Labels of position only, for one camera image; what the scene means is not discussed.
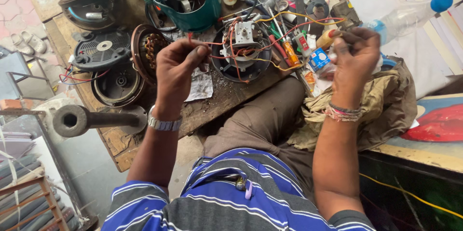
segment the red painted surface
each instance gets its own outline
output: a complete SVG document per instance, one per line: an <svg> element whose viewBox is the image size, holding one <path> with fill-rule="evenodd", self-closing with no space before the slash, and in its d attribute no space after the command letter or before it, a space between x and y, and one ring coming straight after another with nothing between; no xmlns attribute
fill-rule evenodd
<svg viewBox="0 0 463 231"><path fill-rule="evenodd" d="M463 141L463 104L433 110L417 121L420 125L409 129L401 138L432 142Z"/></svg>

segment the glue bottle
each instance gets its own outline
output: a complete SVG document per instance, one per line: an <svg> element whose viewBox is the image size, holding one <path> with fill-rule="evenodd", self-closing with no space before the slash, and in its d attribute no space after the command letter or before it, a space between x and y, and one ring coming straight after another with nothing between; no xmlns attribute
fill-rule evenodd
<svg viewBox="0 0 463 231"><path fill-rule="evenodd" d="M323 35L317 40L317 48L321 48L326 50L330 48L330 45L334 43L334 38L336 38L336 34L334 33L336 29L328 30L323 33Z"/></svg>
<svg viewBox="0 0 463 231"><path fill-rule="evenodd" d="M446 11L453 0L431 0L425 2L404 2L391 13L373 21L362 24L381 35L381 45L394 38L413 33L422 27L436 13Z"/></svg>

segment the small box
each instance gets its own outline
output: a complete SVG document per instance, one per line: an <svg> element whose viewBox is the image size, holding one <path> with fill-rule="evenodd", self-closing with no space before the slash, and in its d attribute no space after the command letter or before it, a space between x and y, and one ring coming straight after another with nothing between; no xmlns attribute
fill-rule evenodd
<svg viewBox="0 0 463 231"><path fill-rule="evenodd" d="M310 59L308 64L313 69L314 72L320 70L329 63L331 60L329 59L328 55L323 51L321 48L316 49L315 51L310 54Z"/></svg>

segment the blue striped shirt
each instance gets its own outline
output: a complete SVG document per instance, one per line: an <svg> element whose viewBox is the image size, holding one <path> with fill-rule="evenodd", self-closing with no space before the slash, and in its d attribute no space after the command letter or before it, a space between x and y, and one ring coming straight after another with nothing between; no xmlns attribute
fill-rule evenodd
<svg viewBox="0 0 463 231"><path fill-rule="evenodd" d="M277 157L250 148L200 158L179 198L157 185L129 181L114 189L102 231L152 230L373 231L354 210L329 221L305 198L296 175Z"/></svg>

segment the wooden workbench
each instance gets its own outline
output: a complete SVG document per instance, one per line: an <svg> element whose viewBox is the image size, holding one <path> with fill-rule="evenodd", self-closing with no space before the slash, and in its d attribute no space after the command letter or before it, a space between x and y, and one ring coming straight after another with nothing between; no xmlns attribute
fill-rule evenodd
<svg viewBox="0 0 463 231"><path fill-rule="evenodd" d="M32 3L39 15L40 20L45 24L49 39L55 51L61 56L64 66L70 55L73 53L77 41L73 39L73 33L82 33L84 30L74 26L62 14L59 0L32 0ZM130 29L142 23L148 23L144 14L143 0L126 0L130 11L124 20L124 24ZM223 7L223 14L236 11ZM90 74L74 75L79 79L90 79ZM283 75L274 67L270 66L266 73L253 83L238 84L224 80L216 71L212 71L214 93L212 98L197 100L183 105L183 124L180 128L179 138L186 136L201 127L202 125L219 117L242 102L252 98L258 93L269 88ZM91 111L118 112L117 109L109 109L99 103L93 96L90 84L76 85L76 90L85 106ZM136 102L148 110L156 99L156 89L148 89L142 98ZM98 133L106 146L110 156L120 172L130 168L133 158L141 144L143 134L128 135L118 127L100 128Z"/></svg>

